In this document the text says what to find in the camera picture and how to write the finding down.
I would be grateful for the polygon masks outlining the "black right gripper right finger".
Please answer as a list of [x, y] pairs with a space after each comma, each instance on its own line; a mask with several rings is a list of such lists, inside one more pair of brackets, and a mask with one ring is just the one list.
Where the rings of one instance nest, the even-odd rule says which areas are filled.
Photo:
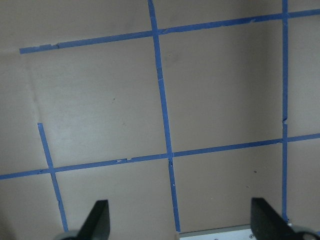
[[257, 240], [318, 240], [320, 238], [318, 234], [311, 231], [295, 231], [261, 197], [251, 199], [250, 228]]

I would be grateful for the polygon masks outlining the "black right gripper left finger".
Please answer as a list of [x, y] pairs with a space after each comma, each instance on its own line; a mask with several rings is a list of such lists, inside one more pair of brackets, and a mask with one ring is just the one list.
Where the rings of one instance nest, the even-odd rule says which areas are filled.
[[64, 232], [57, 240], [108, 240], [111, 232], [109, 201], [97, 200], [79, 230]]

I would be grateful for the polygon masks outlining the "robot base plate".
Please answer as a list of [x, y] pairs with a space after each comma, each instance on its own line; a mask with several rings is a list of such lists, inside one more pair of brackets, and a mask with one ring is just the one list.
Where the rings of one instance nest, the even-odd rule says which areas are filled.
[[179, 233], [178, 240], [262, 240], [249, 224]]

